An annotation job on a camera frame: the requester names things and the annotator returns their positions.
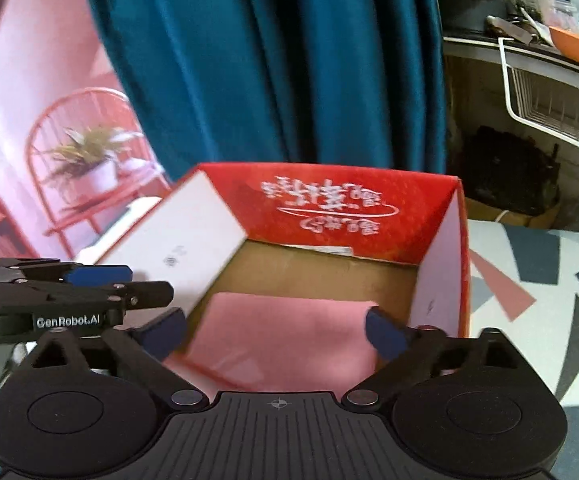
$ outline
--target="white plant pot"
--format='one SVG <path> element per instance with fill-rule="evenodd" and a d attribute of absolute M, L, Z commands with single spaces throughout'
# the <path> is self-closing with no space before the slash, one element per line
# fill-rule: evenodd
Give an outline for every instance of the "white plant pot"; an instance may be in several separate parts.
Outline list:
<path fill-rule="evenodd" d="M 83 176 L 72 181 L 72 190 L 77 200 L 86 200 L 107 193 L 119 183 L 116 175 L 116 164 L 107 160 Z"/>

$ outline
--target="black gripper base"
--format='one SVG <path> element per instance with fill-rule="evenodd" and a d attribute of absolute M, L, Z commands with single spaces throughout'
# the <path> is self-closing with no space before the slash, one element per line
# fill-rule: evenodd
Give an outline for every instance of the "black gripper base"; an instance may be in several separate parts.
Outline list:
<path fill-rule="evenodd" d="M 398 447 L 378 416 L 347 412 L 329 393 L 225 393 L 205 412 L 173 416 L 144 455 L 98 478 L 445 480 L 451 477 L 413 460 Z M 530 479 L 547 477 L 537 474 Z M 26 480 L 26 477 L 6 472 L 2 480 Z"/>

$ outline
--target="pink cloth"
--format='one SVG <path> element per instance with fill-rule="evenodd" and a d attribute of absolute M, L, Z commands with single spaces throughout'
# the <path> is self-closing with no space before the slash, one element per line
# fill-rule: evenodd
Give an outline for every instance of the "pink cloth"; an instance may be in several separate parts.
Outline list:
<path fill-rule="evenodd" d="M 332 391 L 340 399 L 375 370 L 377 353 L 365 338 L 365 316 L 373 306 L 215 294 L 185 362 L 229 390 Z"/>

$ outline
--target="metal screw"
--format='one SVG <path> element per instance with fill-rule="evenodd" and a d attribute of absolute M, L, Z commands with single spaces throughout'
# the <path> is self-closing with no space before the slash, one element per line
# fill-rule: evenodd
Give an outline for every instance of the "metal screw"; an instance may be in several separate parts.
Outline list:
<path fill-rule="evenodd" d="M 196 390 L 178 390 L 172 394 L 172 402 L 179 406 L 194 406 L 203 400 L 203 394 Z"/>
<path fill-rule="evenodd" d="M 378 394 L 372 390 L 354 390 L 347 394 L 347 400 L 356 406 L 372 406 L 378 402 Z"/>

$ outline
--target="red chair illustration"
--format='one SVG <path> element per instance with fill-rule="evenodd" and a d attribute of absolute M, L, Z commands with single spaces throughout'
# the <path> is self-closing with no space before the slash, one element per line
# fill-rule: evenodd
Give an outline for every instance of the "red chair illustration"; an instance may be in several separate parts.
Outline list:
<path fill-rule="evenodd" d="M 85 88 L 57 100 L 32 127 L 26 162 L 51 227 L 70 258 L 66 230 L 127 205 L 155 182 L 170 189 L 163 167 L 141 131 L 127 97 L 108 88 Z"/>

